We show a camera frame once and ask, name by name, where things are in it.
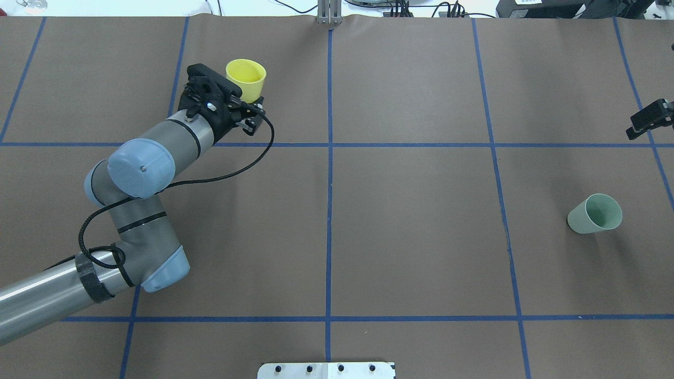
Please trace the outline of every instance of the white bracket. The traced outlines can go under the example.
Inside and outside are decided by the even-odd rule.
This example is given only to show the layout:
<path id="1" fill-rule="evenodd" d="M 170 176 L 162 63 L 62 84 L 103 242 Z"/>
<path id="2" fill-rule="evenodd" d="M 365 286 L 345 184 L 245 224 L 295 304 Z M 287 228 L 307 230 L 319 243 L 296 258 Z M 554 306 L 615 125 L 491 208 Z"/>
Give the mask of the white bracket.
<path id="1" fill-rule="evenodd" d="M 316 22 L 319 24 L 341 24 L 342 23 L 342 0 L 318 0 L 318 16 Z"/>
<path id="2" fill-rule="evenodd" d="M 396 379 L 392 362 L 266 363 L 257 379 Z"/>

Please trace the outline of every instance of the blue joint cap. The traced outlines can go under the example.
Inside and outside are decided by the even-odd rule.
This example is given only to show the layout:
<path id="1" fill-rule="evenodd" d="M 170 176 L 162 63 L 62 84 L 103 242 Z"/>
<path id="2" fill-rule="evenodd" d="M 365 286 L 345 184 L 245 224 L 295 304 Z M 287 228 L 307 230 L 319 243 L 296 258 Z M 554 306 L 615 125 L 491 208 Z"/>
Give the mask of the blue joint cap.
<path id="1" fill-rule="evenodd" d="M 146 199 L 171 183 L 175 176 L 175 161 L 159 142 L 136 138 L 110 155 L 108 174 L 129 196 Z"/>
<path id="2" fill-rule="evenodd" d="M 178 247 L 178 250 L 169 257 L 166 262 L 162 263 L 157 271 L 153 272 L 147 280 L 140 285 L 146 292 L 159 291 L 162 288 L 168 287 L 173 283 L 184 278 L 189 272 L 189 262 L 185 255 L 183 246 Z"/>
<path id="3" fill-rule="evenodd" d="M 92 185 L 92 177 L 94 176 L 94 171 L 98 168 L 98 166 L 103 162 L 100 161 L 96 163 L 96 166 L 94 166 L 91 171 L 89 171 L 89 174 L 86 175 L 86 178 L 84 178 L 84 193 L 86 194 L 86 197 L 91 200 L 92 203 L 99 207 L 104 207 L 103 204 L 101 204 L 98 199 L 96 198 L 96 195 L 94 195 L 94 186 Z"/>

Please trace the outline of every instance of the white metal plate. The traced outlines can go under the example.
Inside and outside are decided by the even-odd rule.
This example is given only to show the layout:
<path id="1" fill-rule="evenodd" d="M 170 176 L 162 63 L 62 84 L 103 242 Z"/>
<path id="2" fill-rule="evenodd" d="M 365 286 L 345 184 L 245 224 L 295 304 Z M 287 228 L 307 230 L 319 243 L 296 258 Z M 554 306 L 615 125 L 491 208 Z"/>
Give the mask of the white metal plate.
<path id="1" fill-rule="evenodd" d="M 392 362 L 265 363 L 257 379 L 395 379 Z"/>

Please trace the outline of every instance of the mint green cup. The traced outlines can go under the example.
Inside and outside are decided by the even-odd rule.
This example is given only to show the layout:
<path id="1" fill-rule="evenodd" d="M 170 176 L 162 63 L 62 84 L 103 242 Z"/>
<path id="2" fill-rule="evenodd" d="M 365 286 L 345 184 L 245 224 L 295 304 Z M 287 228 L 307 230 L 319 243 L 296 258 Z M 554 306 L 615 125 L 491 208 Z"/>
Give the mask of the mint green cup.
<path id="1" fill-rule="evenodd" d="M 566 221 L 576 233 L 588 234 L 612 230 L 623 220 L 623 210 L 611 197 L 594 194 L 575 207 Z"/>

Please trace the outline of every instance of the yellow cup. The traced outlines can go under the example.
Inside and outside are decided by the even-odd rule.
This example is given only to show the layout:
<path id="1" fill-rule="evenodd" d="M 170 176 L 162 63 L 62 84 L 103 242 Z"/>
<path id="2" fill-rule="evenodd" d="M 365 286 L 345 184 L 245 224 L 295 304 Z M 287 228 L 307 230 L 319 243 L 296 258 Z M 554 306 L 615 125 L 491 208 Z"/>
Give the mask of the yellow cup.
<path id="1" fill-rule="evenodd" d="M 252 103 L 259 98 L 264 79 L 267 78 L 267 70 L 261 64 L 249 59 L 235 59 L 227 63 L 224 70 L 227 79 L 241 87 L 241 100 Z"/>

